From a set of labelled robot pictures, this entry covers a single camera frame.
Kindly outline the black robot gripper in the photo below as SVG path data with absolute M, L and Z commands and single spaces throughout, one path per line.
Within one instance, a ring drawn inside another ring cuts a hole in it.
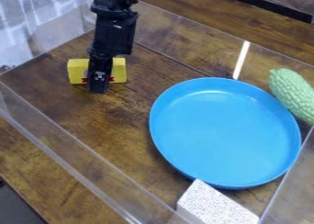
M 138 14 L 130 10 L 138 0 L 93 0 L 90 11 L 96 14 L 96 29 L 86 72 L 86 89 L 104 94 L 109 88 L 112 57 L 132 51 Z

